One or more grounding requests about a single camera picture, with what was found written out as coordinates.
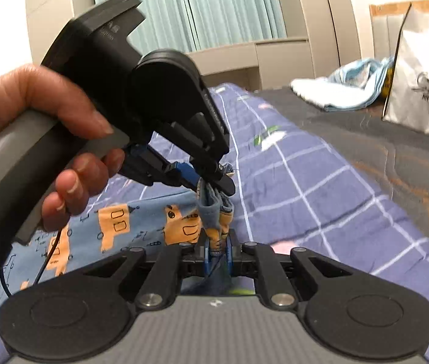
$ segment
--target white wardrobe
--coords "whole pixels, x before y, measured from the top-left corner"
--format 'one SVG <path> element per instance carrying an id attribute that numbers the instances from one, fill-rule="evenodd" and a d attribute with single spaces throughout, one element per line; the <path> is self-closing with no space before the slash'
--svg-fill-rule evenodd
<path id="1" fill-rule="evenodd" d="M 29 42 L 40 63 L 67 21 L 94 0 L 26 0 Z M 230 81 L 249 90 L 326 76 L 361 57 L 351 0 L 280 0 L 287 37 L 190 53 L 209 86 Z"/>

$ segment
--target curtain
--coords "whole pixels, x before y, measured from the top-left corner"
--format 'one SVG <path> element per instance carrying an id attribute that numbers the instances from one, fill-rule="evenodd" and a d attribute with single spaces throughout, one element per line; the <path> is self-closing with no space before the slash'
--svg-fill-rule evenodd
<path id="1" fill-rule="evenodd" d="M 199 47 L 191 27 L 191 10 L 186 0 L 142 0 L 138 9 L 146 19 L 129 36 L 128 41 L 141 54 L 171 48 L 192 52 Z"/>
<path id="2" fill-rule="evenodd" d="M 287 36 L 279 0 L 189 0 L 200 48 Z"/>

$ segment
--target white shopping bag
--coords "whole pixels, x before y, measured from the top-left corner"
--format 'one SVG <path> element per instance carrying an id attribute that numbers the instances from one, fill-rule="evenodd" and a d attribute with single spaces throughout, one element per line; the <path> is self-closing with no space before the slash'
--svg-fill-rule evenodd
<path id="1" fill-rule="evenodd" d="M 400 29 L 383 120 L 429 134 L 429 15 L 412 6 Z"/>

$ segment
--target metal screw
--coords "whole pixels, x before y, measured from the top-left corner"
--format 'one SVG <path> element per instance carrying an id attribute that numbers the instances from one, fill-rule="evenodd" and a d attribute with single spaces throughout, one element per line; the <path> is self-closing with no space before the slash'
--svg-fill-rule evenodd
<path id="1" fill-rule="evenodd" d="M 278 293 L 272 295 L 272 302 L 279 307 L 288 307 L 295 302 L 295 298 L 293 295 L 287 293 Z"/>
<path id="2" fill-rule="evenodd" d="M 155 293 L 147 293 L 142 295 L 138 301 L 146 307 L 156 307 L 162 303 L 162 297 Z"/>

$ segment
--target round black pad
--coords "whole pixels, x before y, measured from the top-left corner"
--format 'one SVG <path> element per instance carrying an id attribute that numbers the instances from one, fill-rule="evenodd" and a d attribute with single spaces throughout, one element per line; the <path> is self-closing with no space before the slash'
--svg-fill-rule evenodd
<path id="1" fill-rule="evenodd" d="M 368 327 L 388 327 L 403 316 L 400 304 L 382 295 L 360 295 L 349 301 L 346 309 L 351 319 Z"/>
<path id="2" fill-rule="evenodd" d="M 41 287 L 23 290 L 0 307 L 0 336 L 24 358 L 88 358 L 114 344 L 130 320 L 125 301 L 104 283 Z"/>
<path id="3" fill-rule="evenodd" d="M 360 359 L 423 354 L 429 344 L 429 301 L 367 275 L 327 278 L 305 320 L 329 348 Z"/>

